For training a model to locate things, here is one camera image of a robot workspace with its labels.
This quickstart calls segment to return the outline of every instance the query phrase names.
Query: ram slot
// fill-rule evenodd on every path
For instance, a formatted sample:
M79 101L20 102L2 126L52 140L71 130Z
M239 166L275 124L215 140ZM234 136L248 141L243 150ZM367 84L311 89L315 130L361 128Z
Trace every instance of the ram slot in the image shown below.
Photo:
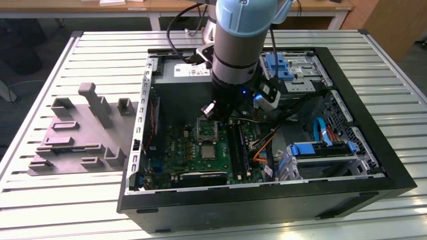
M236 131L236 136L239 137L239 161L242 164L242 169L243 169L243 175L246 175L247 177L251 176L251 167L250 167L250 159L248 159L248 152L247 152L247 145L246 145L246 139L243 136L243 132L242 132L242 126L240 124L238 124L235 126L235 131Z
M228 149L232 167L232 176L242 180L243 176L250 176L250 160L246 148L246 141L239 124L230 124L227 127Z
M228 151L232 169L232 178L242 180L242 165L239 162L239 142L235 136L235 126L230 124L227 127Z

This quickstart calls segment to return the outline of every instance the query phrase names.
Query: open computer tower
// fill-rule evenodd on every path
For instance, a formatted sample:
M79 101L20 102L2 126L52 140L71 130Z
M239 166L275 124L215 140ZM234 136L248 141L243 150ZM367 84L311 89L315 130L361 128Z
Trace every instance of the open computer tower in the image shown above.
M278 109L294 112L263 149L275 113L243 102L208 121L204 64L150 53L118 202L148 233L343 217L417 187L327 48L279 49ZM259 62L268 76L270 48Z

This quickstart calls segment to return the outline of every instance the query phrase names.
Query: green circuit board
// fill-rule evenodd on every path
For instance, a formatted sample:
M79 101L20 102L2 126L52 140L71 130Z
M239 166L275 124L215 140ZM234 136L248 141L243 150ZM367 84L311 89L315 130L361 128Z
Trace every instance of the green circuit board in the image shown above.
M215 134L212 124L199 126L199 132L204 135ZM242 133L247 142L255 139L254 126L242 125ZM251 176L243 179L234 178L232 161L227 138L227 126L218 124L218 141L198 141L198 124L170 125L166 130L164 158L162 171L154 174L152 182L155 189L171 188L171 178L183 173L226 172L227 184L259 183L263 181L260 167L251 168Z

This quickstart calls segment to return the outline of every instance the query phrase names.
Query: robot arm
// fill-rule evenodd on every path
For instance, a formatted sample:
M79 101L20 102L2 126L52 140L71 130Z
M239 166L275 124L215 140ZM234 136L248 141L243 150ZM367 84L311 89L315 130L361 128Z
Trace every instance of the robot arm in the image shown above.
M294 0L192 2L216 4L215 42L198 49L212 74L212 101L202 108L203 115L227 119L247 98L256 99L266 111L274 109L280 93L275 79L260 74L259 59L271 24L284 21Z

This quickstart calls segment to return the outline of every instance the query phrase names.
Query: slotted metal table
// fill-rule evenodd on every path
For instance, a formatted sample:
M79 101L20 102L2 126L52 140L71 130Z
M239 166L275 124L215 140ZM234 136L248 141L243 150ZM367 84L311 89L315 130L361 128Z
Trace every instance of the slotted metal table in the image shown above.
M0 239L394 239L427 236L427 99L370 35L358 31L278 31L280 47L329 47L418 188L345 218L184 231L150 236L116 213L122 172L30 176L56 97L84 102L83 82L99 96L138 101L148 49L170 48L163 31L84 32L66 46L0 163ZM202 35L172 32L178 47Z

